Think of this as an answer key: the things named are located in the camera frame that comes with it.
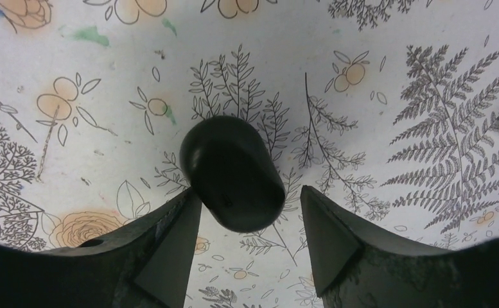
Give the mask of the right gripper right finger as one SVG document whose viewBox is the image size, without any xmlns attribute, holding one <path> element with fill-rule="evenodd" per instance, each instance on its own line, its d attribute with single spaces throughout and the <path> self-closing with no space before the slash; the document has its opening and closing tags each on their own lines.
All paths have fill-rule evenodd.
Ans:
<svg viewBox="0 0 499 308">
<path fill-rule="evenodd" d="M 499 238 L 447 250 L 343 209 L 314 187 L 301 206 L 325 307 L 499 307 Z"/>
</svg>

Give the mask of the black earbud charging case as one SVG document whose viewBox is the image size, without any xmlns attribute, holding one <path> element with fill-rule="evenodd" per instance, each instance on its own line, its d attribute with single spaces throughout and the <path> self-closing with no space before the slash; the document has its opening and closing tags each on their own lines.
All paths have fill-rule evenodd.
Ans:
<svg viewBox="0 0 499 308">
<path fill-rule="evenodd" d="M 280 216 L 286 190 L 249 123 L 226 115 L 203 120 L 183 139 L 179 158 L 190 187 L 224 228 L 256 232 Z"/>
</svg>

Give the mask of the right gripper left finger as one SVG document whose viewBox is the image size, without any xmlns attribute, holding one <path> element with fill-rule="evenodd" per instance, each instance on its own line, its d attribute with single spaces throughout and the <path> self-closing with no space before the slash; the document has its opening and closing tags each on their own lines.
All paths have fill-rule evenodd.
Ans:
<svg viewBox="0 0 499 308">
<path fill-rule="evenodd" d="M 201 210 L 188 189 L 75 248 L 0 245 L 0 307 L 183 307 Z"/>
</svg>

